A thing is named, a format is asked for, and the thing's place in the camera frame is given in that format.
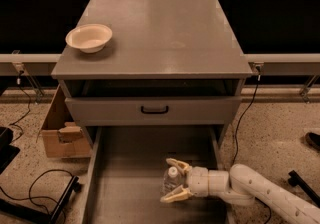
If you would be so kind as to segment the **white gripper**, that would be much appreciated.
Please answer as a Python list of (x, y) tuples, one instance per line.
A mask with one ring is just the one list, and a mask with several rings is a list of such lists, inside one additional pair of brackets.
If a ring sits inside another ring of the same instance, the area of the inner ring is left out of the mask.
[(191, 167), (188, 163), (167, 158), (166, 163), (169, 166), (176, 167), (180, 174), (186, 175), (186, 184), (188, 188), (182, 185), (160, 198), (161, 203), (173, 203), (184, 201), (192, 196), (207, 197), (209, 195), (209, 170), (204, 167)]

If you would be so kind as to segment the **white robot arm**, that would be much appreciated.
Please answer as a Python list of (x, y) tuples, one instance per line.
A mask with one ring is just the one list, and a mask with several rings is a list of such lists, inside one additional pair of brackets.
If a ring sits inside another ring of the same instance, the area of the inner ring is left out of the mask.
[(218, 197), (224, 202), (248, 206), (259, 199), (289, 224), (320, 224), (320, 208), (274, 184), (255, 170), (235, 164), (229, 171), (193, 167), (166, 159), (162, 203), (191, 197)]

